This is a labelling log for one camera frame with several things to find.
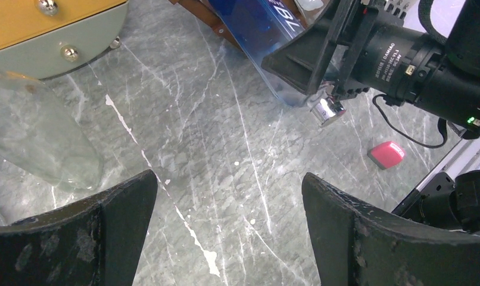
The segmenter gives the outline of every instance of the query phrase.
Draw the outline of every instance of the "yellow panel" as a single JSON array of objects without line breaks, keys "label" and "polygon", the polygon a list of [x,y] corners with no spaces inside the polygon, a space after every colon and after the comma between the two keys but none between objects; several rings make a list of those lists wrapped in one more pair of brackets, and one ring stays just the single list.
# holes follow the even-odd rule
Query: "yellow panel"
[{"label": "yellow panel", "polygon": [[58,14],[47,16],[34,0],[0,0],[0,49],[34,38],[127,0],[55,0]]}]

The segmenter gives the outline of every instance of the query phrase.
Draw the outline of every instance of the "lens label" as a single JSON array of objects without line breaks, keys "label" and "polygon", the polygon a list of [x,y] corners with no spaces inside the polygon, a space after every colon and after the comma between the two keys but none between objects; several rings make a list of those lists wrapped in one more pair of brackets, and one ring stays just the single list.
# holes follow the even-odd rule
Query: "lens label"
[{"label": "lens label", "polygon": [[395,43],[391,43],[377,66],[375,77],[385,82],[390,82],[392,74],[396,71],[396,67],[398,67],[401,58],[400,50],[396,48]]}]

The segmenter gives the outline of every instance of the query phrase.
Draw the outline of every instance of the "gray marble surface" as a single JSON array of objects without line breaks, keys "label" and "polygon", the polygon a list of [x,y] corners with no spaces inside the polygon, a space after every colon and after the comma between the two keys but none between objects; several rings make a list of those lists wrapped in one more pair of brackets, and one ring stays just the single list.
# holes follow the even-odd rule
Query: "gray marble surface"
[{"label": "gray marble surface", "polygon": [[[145,169],[161,180],[134,285],[319,285],[304,174],[391,210],[457,142],[408,142],[372,94],[344,102],[346,115],[318,129],[307,111],[278,101],[239,51],[165,0],[132,0],[121,39],[46,84],[105,157],[102,189]],[[440,142],[434,116],[408,105],[386,111],[409,135]],[[390,140],[407,155],[381,171],[366,153]],[[53,189],[0,158],[9,222],[91,194]]]}]

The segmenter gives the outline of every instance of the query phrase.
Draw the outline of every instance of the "black bracket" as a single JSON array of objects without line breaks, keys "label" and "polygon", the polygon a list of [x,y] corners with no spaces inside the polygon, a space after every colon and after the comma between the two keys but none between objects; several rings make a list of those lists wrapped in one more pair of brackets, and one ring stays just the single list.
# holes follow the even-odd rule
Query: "black bracket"
[{"label": "black bracket", "polygon": [[384,0],[361,2],[332,0],[313,25],[266,56],[261,67],[306,95],[315,94],[323,80],[334,82],[338,100],[368,91],[351,73],[370,32],[378,22],[402,26],[403,20],[384,11]]},{"label": "black bracket", "polygon": [[423,189],[410,192],[392,213],[414,222],[427,223],[420,211],[422,201],[430,196],[450,195],[453,191],[454,180],[445,172],[437,173]]}]

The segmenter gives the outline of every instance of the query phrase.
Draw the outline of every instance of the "white paint splatter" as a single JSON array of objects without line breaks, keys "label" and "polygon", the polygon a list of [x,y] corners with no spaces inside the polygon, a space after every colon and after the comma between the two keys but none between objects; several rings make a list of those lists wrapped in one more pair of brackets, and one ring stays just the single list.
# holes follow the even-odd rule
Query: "white paint splatter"
[{"label": "white paint splatter", "polygon": [[220,275],[220,272],[219,272],[219,268],[217,268],[217,265],[216,265],[217,253],[215,251],[208,251],[208,250],[203,249],[203,247],[201,246],[201,243],[198,241],[198,238],[196,237],[196,232],[194,232],[191,229],[191,227],[189,227],[188,222],[184,219],[184,217],[182,216],[182,214],[181,214],[179,208],[177,208],[177,206],[175,206],[175,210],[177,211],[177,214],[179,215],[180,219],[182,219],[184,221],[184,225],[188,229],[191,237],[194,238],[194,244],[196,246],[198,246],[200,248],[200,250],[203,252],[203,255],[205,256],[205,259],[207,260],[207,263],[208,263],[208,268],[210,270],[210,274],[217,275],[217,277],[220,278],[221,275]]},{"label": "white paint splatter", "polygon": [[[121,124],[123,125],[123,127],[126,129],[126,131],[128,132],[128,134],[131,136],[131,138],[133,139],[133,141],[135,142],[135,144],[138,145],[138,146],[140,146],[140,144],[138,144],[138,141],[136,140],[135,136],[134,136],[133,133],[131,132],[132,129],[128,127],[128,125],[127,125],[126,122],[124,121],[124,117],[121,115],[121,113],[120,113],[119,110],[117,109],[116,105],[114,105],[114,101],[112,101],[112,99],[108,96],[108,94],[105,95],[105,104],[108,105],[108,106],[112,106],[112,108],[114,109],[114,111],[117,113],[117,118],[119,118],[119,121],[121,121]],[[149,162],[149,160],[147,159],[147,156],[145,155],[144,149],[141,149],[140,152],[142,153],[142,157],[144,158],[144,160],[147,162],[147,166],[149,166],[149,168],[152,168],[152,164],[151,164],[151,162]]]},{"label": "white paint splatter", "polygon": [[133,133],[131,132],[131,128],[128,127],[128,125],[126,124],[126,122],[124,121],[124,117],[121,115],[121,113],[119,113],[119,110],[117,109],[117,107],[114,105],[114,101],[112,101],[112,99],[108,96],[108,94],[105,95],[105,104],[108,105],[108,106],[112,106],[112,108],[114,109],[114,111],[117,113],[117,118],[119,118],[119,121],[121,121],[121,124],[124,126],[124,128],[126,129],[126,131],[128,131],[128,134],[131,136],[131,138],[133,139],[133,141],[138,145],[138,141],[136,140],[135,136],[133,135]]},{"label": "white paint splatter", "polygon": [[149,162],[149,159],[147,159],[147,156],[145,155],[145,151],[144,149],[141,149],[140,152],[142,153],[142,157],[145,159],[145,161],[147,162],[147,166],[149,166],[149,168],[152,168],[152,164],[151,162]]}]

